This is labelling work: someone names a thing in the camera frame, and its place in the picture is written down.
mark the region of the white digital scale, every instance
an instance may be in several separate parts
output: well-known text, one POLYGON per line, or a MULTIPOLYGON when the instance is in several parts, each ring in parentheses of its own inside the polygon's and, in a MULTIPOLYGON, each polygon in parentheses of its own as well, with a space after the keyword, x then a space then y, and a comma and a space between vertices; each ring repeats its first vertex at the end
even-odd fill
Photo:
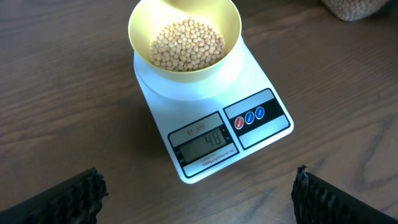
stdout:
POLYGON ((241 37, 218 73, 200 82, 166 79, 136 53, 134 70, 185 183, 202 180, 293 131, 286 107, 241 37))

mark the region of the bowl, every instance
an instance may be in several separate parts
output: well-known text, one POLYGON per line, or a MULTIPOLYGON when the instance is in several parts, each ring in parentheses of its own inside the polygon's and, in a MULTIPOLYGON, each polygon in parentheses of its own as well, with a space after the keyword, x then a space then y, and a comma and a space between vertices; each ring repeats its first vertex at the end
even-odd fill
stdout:
POLYGON ((156 73, 176 82, 198 82, 215 74, 235 49, 242 31, 241 16, 231 0, 141 0, 129 21, 130 43, 156 73), (192 72, 175 72, 156 67, 149 58, 150 43, 166 26, 194 17, 215 26, 223 35, 226 56, 212 66, 192 72))

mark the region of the brown wooden surface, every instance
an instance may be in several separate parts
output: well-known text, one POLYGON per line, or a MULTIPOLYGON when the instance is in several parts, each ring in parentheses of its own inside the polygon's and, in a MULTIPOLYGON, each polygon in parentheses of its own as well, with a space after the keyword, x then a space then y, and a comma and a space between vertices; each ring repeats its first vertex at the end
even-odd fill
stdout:
POLYGON ((136 4, 0 1, 0 210, 96 167, 110 192, 99 223, 295 223, 306 164, 398 218, 397 12, 345 23, 315 0, 236 1, 295 129, 187 185, 132 69, 136 4))

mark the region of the display panel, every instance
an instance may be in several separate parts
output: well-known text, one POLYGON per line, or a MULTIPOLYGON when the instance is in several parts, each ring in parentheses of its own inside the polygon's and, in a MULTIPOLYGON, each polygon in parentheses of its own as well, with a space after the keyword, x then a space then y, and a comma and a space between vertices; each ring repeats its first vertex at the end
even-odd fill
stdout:
POLYGON ((211 131, 191 142, 180 146, 180 151, 185 159, 185 162, 191 162, 192 160, 204 156, 208 152, 224 146, 225 144, 226 141, 221 133, 221 130, 217 128, 214 131, 211 131))

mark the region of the blue button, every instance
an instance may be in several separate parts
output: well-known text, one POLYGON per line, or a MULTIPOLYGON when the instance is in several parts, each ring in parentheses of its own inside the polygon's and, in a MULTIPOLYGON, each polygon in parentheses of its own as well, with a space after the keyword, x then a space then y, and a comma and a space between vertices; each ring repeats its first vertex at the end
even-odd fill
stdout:
POLYGON ((247 112, 246 115, 244 116, 244 121, 246 122, 246 124, 253 123, 254 113, 252 111, 247 112))
POLYGON ((264 108, 262 106, 259 106, 256 109, 256 118, 261 119, 263 117, 264 117, 264 108))

